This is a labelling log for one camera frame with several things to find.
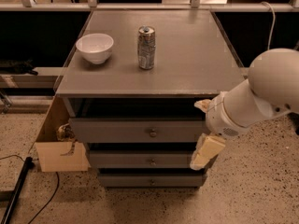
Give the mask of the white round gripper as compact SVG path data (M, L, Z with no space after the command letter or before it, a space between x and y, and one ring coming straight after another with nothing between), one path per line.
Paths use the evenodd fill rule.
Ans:
M218 96L210 99L196 101L194 106L206 113L206 126L216 134L201 134L195 151L192 154L190 168L198 171L206 165L225 148L225 139L233 139L249 131L248 128L237 125L227 114L224 107L224 96L222 91Z

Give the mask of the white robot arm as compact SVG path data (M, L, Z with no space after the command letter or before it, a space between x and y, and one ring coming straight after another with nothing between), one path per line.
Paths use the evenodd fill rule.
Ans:
M206 114L209 134L201 134L190 168L197 171L215 158L228 139L261 121L299 113L299 51L270 49L251 63L248 77L230 91L194 104Z

